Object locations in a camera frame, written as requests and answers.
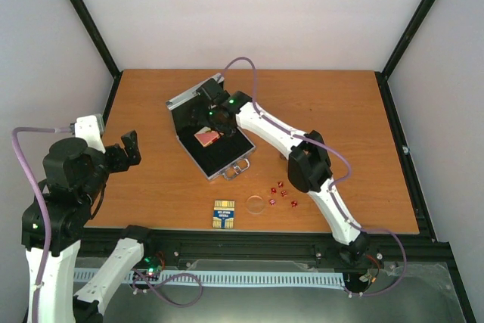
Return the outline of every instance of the gray floor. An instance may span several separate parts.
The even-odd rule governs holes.
[[[274,270],[287,270],[275,265]],[[233,269],[231,264],[225,270]],[[203,263],[197,270],[208,269]],[[292,265],[292,269],[301,269]],[[175,308],[153,294],[132,294],[122,285],[108,306],[106,323],[136,322],[465,322],[446,267],[440,264],[409,267],[403,282],[381,297],[348,298],[338,290],[315,288],[205,288],[198,304]],[[380,273],[369,291],[391,284],[399,268]],[[163,292],[178,303],[186,303],[197,294],[195,287],[165,287]]]

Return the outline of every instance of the blue and yellow card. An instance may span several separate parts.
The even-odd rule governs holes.
[[[235,201],[216,200],[213,207],[213,228],[234,228]]]

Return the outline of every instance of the gray wall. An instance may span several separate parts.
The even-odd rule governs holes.
[[[436,233],[484,321],[482,0],[437,0],[390,86]]]
[[[85,0],[122,68],[343,70],[381,70],[419,1]]]
[[[0,0],[0,320],[21,321],[28,269],[20,245],[32,190],[11,147],[15,126],[67,126],[102,111],[112,79],[68,0]],[[55,139],[21,135],[38,179]]]

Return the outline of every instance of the slotted white strip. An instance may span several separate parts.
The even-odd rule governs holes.
[[[75,268],[74,282],[87,283],[99,269]],[[173,275],[180,274],[179,270],[165,270],[161,272],[158,284]],[[343,274],[339,272],[200,272],[190,270],[196,275],[204,287],[322,287],[326,289],[343,289]],[[124,279],[124,284],[132,284],[133,272]],[[175,278],[167,285],[197,286],[188,277]]]

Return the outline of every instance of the wooden table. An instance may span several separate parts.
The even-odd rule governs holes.
[[[218,70],[125,70],[104,136],[120,142],[138,132],[142,161],[128,172],[112,175],[104,205],[90,226],[211,229],[213,201],[235,200],[235,230],[330,232],[314,202],[287,180],[287,162],[254,134],[257,146],[250,168],[232,181],[208,182],[175,138],[165,101]],[[226,89],[251,95],[250,70],[229,70]],[[325,142],[344,155],[353,176],[339,186],[353,216],[364,226],[418,233],[395,145],[374,73],[371,71],[260,70],[259,103],[291,126],[319,131]],[[330,156],[335,177],[346,169]],[[289,195],[259,215],[246,200],[265,201],[270,188],[285,182]],[[292,208],[290,202],[299,205]]]

